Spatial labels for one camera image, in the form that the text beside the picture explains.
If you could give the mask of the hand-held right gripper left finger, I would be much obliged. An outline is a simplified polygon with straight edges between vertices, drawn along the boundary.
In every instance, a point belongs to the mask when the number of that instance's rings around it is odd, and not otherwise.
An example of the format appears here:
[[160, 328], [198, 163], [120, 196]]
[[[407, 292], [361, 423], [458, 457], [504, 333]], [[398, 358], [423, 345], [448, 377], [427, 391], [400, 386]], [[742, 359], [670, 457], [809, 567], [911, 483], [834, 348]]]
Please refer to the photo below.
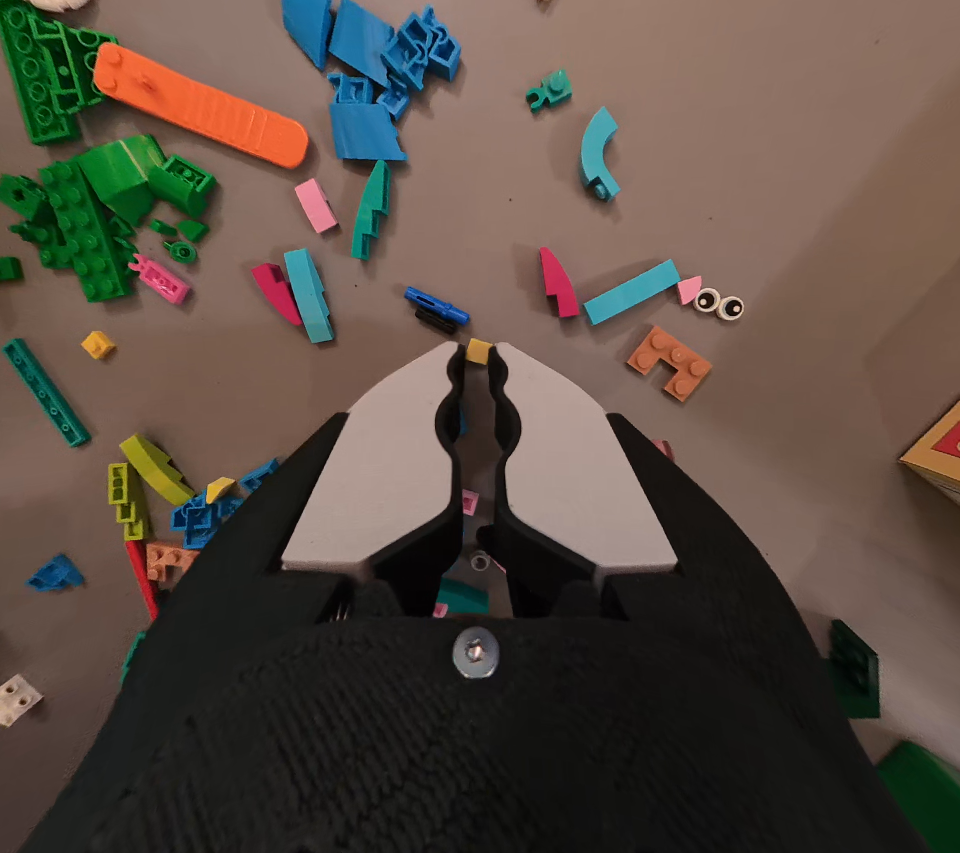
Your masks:
[[371, 578], [424, 547], [450, 568], [462, 544], [462, 347], [441, 343], [381, 379], [348, 410], [283, 550], [285, 571]]

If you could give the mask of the grey desk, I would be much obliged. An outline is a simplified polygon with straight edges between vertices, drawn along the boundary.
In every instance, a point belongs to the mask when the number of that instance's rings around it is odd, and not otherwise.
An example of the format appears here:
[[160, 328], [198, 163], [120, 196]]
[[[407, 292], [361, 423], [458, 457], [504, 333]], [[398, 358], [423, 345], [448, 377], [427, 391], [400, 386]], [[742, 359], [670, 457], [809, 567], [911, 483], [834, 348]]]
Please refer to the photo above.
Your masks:
[[[471, 314], [607, 410], [667, 440], [762, 551], [817, 637], [845, 621], [878, 653], [870, 756], [909, 739], [958, 763], [958, 507], [898, 462], [958, 395], [958, 0], [353, 0], [395, 29], [434, 8], [462, 47], [397, 124], [390, 211], [367, 260], [356, 214], [377, 162], [341, 160], [329, 72], [288, 34], [282, 0], [93, 0], [76, 20], [200, 82], [303, 124], [286, 171], [104, 102], [83, 144], [152, 134], [218, 180], [210, 233], [178, 272], [184, 307], [149, 289], [90, 304], [8, 232], [25, 277], [2, 284], [2, 342], [23, 338], [92, 440], [69, 448], [2, 362], [2, 680], [39, 707], [2, 730], [2, 851], [17, 851], [109, 715], [148, 624], [106, 501], [119, 443], [142, 433], [191, 487], [296, 450], [330, 415], [441, 343], [415, 286]], [[333, 0], [333, 8], [341, 0]], [[533, 115], [558, 69], [570, 100]], [[580, 180], [605, 106], [620, 187]], [[295, 195], [315, 178], [339, 226]], [[545, 294], [549, 247], [580, 302]], [[306, 248], [335, 337], [312, 343], [251, 269]], [[584, 304], [673, 260], [680, 280], [745, 305], [727, 322], [676, 285], [598, 325]], [[712, 363], [685, 402], [673, 370], [626, 361], [657, 325]], [[91, 331], [116, 344], [92, 358]], [[65, 554], [81, 586], [26, 581]]]

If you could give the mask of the tan corner plate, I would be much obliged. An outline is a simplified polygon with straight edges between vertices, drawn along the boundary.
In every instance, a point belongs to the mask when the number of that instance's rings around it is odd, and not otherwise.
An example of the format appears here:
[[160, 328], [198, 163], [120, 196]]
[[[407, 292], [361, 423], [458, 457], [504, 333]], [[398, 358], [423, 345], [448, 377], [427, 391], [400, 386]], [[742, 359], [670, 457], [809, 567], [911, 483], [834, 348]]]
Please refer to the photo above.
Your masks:
[[200, 555], [200, 550], [180, 547], [161, 541], [146, 545], [146, 570], [148, 580], [166, 583], [172, 571], [186, 573]]
[[713, 369], [711, 362], [658, 325], [651, 327], [629, 355], [626, 364], [644, 376], [658, 364], [670, 367], [673, 375], [663, 390], [680, 403], [690, 398]]

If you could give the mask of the blue pin brick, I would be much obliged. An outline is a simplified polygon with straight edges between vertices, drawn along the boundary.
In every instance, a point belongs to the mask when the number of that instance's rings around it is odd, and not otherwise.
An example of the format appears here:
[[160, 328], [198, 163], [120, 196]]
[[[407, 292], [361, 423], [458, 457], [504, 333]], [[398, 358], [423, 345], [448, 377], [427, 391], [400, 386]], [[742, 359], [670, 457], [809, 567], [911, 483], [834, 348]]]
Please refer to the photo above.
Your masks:
[[417, 316], [429, 316], [446, 325], [462, 327], [468, 325], [472, 319], [467, 312], [459, 307], [438, 299], [414, 286], [408, 285], [406, 287], [404, 290], [404, 299], [414, 304], [415, 314]]

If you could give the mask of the turquoise long tile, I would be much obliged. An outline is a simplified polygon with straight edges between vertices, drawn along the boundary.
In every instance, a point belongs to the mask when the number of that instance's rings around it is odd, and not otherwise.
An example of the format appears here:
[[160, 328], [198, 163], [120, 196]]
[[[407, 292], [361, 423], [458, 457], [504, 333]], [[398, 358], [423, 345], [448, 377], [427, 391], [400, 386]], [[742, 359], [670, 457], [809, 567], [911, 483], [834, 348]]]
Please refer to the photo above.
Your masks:
[[673, 259], [666, 259], [587, 300], [583, 308], [589, 323], [595, 326], [669, 290], [680, 281], [681, 277]]

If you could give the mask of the turquoise slope brick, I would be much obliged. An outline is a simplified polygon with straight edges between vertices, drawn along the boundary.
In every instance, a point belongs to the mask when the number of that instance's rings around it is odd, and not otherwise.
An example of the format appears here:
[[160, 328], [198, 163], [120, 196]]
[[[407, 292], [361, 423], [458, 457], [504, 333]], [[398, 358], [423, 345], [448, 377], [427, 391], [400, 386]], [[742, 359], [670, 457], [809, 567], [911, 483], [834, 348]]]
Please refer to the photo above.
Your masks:
[[330, 320], [330, 307], [320, 273], [306, 248], [284, 254], [294, 301], [302, 325], [311, 343], [330, 343], [335, 338]]

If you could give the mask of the lime curved slope brick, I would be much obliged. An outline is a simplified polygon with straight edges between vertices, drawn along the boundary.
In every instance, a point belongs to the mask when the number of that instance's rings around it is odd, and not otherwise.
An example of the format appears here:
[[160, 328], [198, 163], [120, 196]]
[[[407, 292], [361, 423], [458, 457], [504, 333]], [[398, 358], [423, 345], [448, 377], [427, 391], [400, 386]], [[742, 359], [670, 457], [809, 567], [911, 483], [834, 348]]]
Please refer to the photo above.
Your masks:
[[182, 507], [196, 495], [171, 464], [170, 455], [144, 435], [132, 435], [121, 442], [119, 448], [140, 478], [168, 503]]

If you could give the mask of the lime stepped brick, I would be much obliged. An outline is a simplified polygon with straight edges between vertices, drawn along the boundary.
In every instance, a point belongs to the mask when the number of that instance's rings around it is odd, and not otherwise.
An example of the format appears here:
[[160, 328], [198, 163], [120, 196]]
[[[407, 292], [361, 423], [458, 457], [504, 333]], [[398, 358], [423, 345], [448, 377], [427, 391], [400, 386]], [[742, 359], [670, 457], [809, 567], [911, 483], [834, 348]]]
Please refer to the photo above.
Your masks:
[[148, 504], [136, 468], [126, 461], [110, 463], [107, 476], [107, 500], [114, 507], [116, 522], [123, 528], [124, 540], [152, 540]]

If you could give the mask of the pink claw brick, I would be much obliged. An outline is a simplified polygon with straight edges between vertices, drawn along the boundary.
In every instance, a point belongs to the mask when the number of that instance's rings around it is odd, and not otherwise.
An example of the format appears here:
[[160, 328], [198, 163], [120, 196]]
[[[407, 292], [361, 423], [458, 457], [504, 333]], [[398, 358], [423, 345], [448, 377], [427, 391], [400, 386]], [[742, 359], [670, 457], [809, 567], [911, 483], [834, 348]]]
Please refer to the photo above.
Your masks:
[[138, 275], [144, 285], [174, 306], [184, 304], [188, 295], [193, 292], [190, 283], [178, 277], [159, 262], [142, 254], [134, 254], [127, 266]]

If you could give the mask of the turquoise arch brick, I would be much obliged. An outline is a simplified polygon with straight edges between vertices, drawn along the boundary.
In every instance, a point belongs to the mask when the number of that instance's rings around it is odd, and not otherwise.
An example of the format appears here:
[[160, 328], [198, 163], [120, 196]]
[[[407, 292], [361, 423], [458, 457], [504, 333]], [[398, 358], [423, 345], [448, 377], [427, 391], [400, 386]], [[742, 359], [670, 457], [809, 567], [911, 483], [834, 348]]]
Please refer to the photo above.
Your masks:
[[618, 124], [608, 108], [601, 107], [590, 119], [582, 135], [580, 151], [580, 180], [582, 186], [597, 199], [611, 202], [620, 192], [617, 180], [605, 160], [607, 145], [618, 131]]

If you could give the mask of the yellow brick set box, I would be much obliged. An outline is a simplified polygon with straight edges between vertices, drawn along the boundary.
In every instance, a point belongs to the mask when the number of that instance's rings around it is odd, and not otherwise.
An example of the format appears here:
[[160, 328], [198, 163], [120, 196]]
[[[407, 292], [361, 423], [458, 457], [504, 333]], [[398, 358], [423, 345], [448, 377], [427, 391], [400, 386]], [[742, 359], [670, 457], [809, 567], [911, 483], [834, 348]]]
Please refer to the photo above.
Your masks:
[[959, 402], [944, 412], [898, 463], [959, 505]]

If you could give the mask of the teal clip plate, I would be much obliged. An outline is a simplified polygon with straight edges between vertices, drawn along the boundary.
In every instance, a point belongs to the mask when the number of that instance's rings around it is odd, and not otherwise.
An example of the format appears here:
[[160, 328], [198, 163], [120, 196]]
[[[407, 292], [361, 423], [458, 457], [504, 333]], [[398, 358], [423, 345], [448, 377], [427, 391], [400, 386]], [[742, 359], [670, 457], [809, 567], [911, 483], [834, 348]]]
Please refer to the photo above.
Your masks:
[[525, 101], [531, 114], [536, 115], [546, 107], [554, 107], [569, 101], [572, 86], [567, 71], [559, 68], [540, 80], [535, 87], [525, 93]]

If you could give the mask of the white square plate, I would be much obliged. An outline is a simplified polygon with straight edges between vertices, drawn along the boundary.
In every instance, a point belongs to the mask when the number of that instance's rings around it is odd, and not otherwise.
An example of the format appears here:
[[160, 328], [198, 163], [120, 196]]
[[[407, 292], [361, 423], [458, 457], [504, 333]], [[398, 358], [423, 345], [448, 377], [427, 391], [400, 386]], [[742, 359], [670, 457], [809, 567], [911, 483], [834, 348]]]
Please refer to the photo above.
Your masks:
[[6, 679], [1, 683], [1, 727], [11, 727], [23, 715], [39, 705], [42, 700], [43, 694], [23, 675], [15, 674]]

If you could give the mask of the cluster of blue bricks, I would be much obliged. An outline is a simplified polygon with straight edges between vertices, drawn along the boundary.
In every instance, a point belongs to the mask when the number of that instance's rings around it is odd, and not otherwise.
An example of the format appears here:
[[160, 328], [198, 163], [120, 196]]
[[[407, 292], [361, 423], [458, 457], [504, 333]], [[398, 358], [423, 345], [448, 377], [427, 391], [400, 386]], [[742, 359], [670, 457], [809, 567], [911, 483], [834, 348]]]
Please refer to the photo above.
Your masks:
[[407, 161], [398, 123], [428, 75], [452, 82], [462, 46], [431, 5], [398, 28], [353, 0], [281, 0], [283, 25], [318, 69], [333, 57], [330, 127], [337, 157], [358, 162]]

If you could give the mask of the stacked green plastic bins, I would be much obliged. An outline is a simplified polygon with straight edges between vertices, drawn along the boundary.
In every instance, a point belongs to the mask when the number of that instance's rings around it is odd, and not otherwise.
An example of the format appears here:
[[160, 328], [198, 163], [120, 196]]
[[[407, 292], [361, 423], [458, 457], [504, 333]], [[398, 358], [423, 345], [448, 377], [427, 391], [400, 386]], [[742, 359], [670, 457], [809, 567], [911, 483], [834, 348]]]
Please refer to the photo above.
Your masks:
[[903, 740], [876, 769], [929, 849], [958, 852], [958, 768], [917, 743]]

